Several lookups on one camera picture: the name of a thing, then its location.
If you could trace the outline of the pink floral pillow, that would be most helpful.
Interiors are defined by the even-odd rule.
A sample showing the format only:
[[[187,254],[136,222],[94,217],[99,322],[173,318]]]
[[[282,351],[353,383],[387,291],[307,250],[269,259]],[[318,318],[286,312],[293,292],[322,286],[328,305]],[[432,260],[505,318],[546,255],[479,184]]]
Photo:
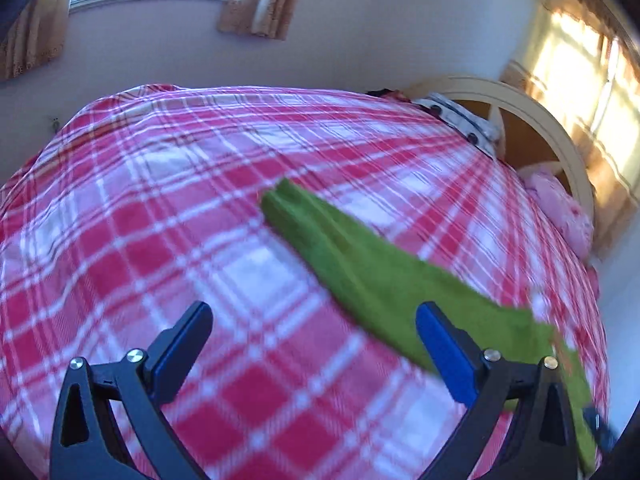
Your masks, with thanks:
[[[560,162],[538,162],[518,170],[525,191],[552,222],[580,260],[590,255],[593,223],[577,200],[564,188],[558,175]]]

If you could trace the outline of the red white plaid bedspread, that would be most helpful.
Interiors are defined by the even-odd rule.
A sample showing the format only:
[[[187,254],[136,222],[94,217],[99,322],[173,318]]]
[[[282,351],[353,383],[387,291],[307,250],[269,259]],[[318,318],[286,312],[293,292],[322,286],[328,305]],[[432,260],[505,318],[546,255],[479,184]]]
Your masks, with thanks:
[[[368,336],[259,207],[282,179],[554,324],[608,408],[582,262],[516,173],[422,110],[335,90],[143,86],[81,110],[1,190],[1,427],[46,478],[68,363],[215,326],[166,415],[214,479],[412,479],[463,414]]]

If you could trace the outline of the yellow curtain behind headboard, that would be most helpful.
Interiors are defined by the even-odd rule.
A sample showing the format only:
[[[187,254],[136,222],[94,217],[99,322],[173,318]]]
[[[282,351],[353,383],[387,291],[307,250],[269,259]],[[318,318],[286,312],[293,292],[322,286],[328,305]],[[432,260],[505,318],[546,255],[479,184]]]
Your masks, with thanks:
[[[639,211],[639,52],[608,0],[535,0],[501,75],[572,138],[594,200],[593,250],[608,256]]]

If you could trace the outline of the white black patterned pillow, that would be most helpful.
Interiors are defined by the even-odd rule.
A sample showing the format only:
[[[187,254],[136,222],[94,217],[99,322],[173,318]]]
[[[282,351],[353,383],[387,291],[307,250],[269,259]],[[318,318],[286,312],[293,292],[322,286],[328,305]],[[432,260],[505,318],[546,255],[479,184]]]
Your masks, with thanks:
[[[461,104],[437,92],[429,93],[425,98],[412,100],[411,103],[457,130],[469,144],[491,159],[497,158],[502,133],[489,120],[475,115]]]

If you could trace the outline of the yellow curtain at side window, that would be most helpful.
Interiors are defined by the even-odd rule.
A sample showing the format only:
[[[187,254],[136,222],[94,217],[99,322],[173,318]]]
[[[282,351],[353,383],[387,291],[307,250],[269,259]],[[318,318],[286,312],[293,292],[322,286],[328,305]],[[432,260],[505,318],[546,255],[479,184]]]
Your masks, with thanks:
[[[217,22],[218,32],[284,41],[298,0],[228,0]]]

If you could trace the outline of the cream wooden headboard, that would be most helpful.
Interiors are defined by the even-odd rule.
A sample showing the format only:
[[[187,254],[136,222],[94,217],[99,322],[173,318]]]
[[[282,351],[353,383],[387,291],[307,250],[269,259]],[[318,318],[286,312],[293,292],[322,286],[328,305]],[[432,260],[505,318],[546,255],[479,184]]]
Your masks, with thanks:
[[[590,218],[593,189],[586,166],[570,135],[540,103],[501,81],[470,75],[422,79],[405,88],[411,99],[438,92],[454,101],[487,105],[488,120],[506,136],[506,162],[515,168],[558,162],[561,182]]]

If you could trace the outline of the green orange striped knit sweater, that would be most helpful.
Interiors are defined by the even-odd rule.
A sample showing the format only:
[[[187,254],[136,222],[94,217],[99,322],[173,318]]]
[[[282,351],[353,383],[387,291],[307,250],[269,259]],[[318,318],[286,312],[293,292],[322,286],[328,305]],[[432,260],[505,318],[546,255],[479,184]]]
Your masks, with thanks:
[[[416,309],[425,301],[437,304],[479,346],[500,350],[510,360],[536,363],[557,354],[580,461],[585,471],[594,471],[596,444],[582,420],[582,408],[592,399],[590,387],[578,353],[567,348],[554,326],[537,321],[526,308],[495,304],[289,180],[265,192],[260,208],[357,324],[424,370],[436,370],[416,331]]]

